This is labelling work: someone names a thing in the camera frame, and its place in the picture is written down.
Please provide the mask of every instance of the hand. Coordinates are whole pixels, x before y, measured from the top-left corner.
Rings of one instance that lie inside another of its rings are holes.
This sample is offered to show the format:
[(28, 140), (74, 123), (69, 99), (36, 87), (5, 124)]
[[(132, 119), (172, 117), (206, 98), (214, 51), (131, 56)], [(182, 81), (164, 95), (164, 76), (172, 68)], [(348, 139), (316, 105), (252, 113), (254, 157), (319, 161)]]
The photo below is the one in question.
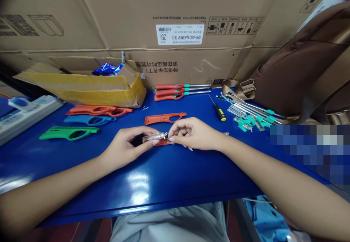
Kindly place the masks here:
[(100, 155), (104, 164), (111, 171), (114, 171), (126, 166), (152, 146), (159, 143), (159, 140), (153, 140), (134, 147), (130, 141), (132, 141), (135, 136), (142, 133), (145, 135), (151, 135), (159, 133), (159, 131), (147, 126), (120, 129), (107, 149)]
[(200, 150), (218, 150), (223, 136), (195, 117), (176, 121), (168, 133), (170, 142)]

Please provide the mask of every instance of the backpack strap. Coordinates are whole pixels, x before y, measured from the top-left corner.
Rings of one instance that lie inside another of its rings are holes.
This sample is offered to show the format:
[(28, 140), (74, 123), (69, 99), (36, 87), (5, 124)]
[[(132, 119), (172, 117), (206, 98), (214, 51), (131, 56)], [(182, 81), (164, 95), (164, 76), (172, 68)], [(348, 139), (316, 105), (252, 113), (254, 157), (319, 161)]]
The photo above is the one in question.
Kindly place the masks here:
[[(236, 91), (234, 92), (229, 87), (236, 88)], [(256, 91), (254, 87), (254, 80), (249, 79), (243, 82), (227, 80), (222, 85), (222, 94), (226, 95), (227, 91), (237, 95), (242, 100), (251, 100), (255, 97)]]
[[(283, 124), (302, 124), (310, 116), (313, 116), (322, 124), (346, 124), (350, 120), (350, 111), (345, 110), (335, 114), (326, 115), (328, 102), (332, 97), (350, 82), (350, 46), (327, 68), (327, 70), (315, 81), (303, 99), (302, 113), (300, 116), (279, 120)], [(254, 80), (239, 83), (236, 80), (228, 80), (222, 85), (222, 93), (229, 91), (243, 100), (251, 100), (255, 97)]]
[(316, 80), (305, 95), (301, 115), (284, 124), (301, 124), (311, 115), (323, 124), (329, 124), (326, 107), (330, 99), (350, 82), (350, 47), (348, 47)]

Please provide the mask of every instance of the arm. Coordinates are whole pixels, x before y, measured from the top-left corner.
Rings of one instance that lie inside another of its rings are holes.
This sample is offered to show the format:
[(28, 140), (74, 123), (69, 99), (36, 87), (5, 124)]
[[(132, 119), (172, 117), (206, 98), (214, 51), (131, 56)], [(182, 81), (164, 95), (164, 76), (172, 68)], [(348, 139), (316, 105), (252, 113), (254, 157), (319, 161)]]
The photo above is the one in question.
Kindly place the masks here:
[(100, 156), (0, 195), (3, 232), (14, 239), (31, 230), (90, 184), (132, 162), (159, 142), (133, 147), (130, 141), (135, 136), (158, 132), (146, 126), (121, 129)]
[(301, 171), (224, 135), (197, 118), (179, 120), (170, 141), (227, 155), (302, 230), (315, 237), (348, 241), (350, 203)]

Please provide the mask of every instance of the blue plastic handle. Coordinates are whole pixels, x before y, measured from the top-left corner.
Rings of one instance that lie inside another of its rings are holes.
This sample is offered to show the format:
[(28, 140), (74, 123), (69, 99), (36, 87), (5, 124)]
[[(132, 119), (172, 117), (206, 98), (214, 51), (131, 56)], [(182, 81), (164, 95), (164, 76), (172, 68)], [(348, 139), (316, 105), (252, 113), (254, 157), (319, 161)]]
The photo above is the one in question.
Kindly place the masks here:
[(100, 126), (110, 121), (116, 121), (116, 117), (90, 116), (90, 115), (68, 115), (65, 123), (84, 123), (89, 126)]

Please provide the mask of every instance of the power strip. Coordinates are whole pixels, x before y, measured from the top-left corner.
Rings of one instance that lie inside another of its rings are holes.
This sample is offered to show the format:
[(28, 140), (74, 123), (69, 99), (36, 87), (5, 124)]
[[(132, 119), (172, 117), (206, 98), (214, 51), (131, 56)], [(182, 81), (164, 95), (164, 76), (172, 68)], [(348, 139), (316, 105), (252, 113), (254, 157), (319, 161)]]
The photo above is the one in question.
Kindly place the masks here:
[(53, 96), (41, 96), (34, 100), (33, 103), (36, 104), (34, 109), (27, 112), (14, 111), (13, 115), (8, 115), (0, 120), (0, 146), (65, 104), (65, 102)]

